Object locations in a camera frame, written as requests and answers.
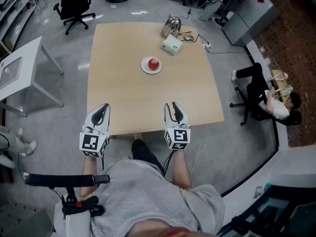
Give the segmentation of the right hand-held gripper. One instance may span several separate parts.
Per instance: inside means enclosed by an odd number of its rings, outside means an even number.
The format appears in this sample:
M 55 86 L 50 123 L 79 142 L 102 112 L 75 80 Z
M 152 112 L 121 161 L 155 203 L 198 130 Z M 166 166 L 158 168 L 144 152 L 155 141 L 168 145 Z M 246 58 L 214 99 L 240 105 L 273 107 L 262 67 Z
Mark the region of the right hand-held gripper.
M 164 138 L 169 149 L 185 150 L 191 139 L 188 115 L 178 103 L 172 102 L 172 106 L 176 122 L 172 119 L 170 107 L 166 103 L 164 106 Z

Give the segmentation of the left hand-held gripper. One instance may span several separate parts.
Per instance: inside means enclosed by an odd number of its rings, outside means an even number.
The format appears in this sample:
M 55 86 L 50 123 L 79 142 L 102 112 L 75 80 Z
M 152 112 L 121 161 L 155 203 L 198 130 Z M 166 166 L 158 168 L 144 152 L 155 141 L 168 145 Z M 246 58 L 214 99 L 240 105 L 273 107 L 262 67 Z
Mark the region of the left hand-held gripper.
M 101 158 L 109 144 L 110 105 L 102 104 L 90 111 L 79 134 L 79 149 L 87 157 Z

